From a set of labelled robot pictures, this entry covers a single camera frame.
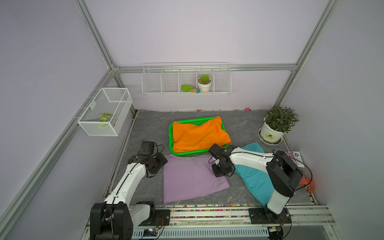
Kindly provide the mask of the purple pants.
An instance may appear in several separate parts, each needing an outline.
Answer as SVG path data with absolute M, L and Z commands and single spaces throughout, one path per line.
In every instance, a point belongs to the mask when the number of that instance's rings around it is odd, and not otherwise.
M 226 190 L 230 184 L 226 177 L 216 177 L 211 157 L 179 157 L 166 155 L 164 166 L 164 203 L 173 203 L 205 197 Z

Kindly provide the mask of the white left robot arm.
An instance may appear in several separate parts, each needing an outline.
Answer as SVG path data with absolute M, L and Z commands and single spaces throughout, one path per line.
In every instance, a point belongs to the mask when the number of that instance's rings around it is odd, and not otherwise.
M 130 209 L 129 204 L 142 180 L 152 178 L 168 162 L 160 145 L 143 141 L 139 152 L 130 157 L 124 175 L 115 189 L 90 212 L 90 239 L 130 240 L 140 225 L 159 225 L 164 230 L 170 223 L 170 211 L 158 211 L 154 202 L 140 201 Z

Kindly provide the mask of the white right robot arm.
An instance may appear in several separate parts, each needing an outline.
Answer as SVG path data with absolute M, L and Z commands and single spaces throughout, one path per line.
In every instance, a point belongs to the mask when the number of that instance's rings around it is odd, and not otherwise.
M 212 169 L 216 177 L 230 177 L 238 165 L 247 166 L 269 175 L 274 191 L 265 207 L 264 215 L 271 220 L 281 216 L 304 176 L 303 171 L 281 150 L 266 154 L 235 146 L 228 146 L 224 149 L 214 144 L 209 149 L 209 154 L 215 161 Z

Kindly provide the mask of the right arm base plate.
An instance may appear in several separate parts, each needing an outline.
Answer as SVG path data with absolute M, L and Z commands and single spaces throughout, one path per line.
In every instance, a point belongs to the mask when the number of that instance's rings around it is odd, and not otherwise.
M 267 207 L 265 208 L 250 208 L 249 216 L 252 225 L 264 225 L 264 224 L 291 224 L 291 215 L 288 213 L 286 207 L 283 208 L 280 214 L 275 214 Z

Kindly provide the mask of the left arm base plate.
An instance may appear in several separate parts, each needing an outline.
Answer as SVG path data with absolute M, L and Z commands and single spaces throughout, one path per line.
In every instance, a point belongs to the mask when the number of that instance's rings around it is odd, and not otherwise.
M 170 215 L 170 210 L 156 210 L 153 216 L 150 216 L 147 220 L 140 224 L 140 227 L 168 226 L 171 219 Z

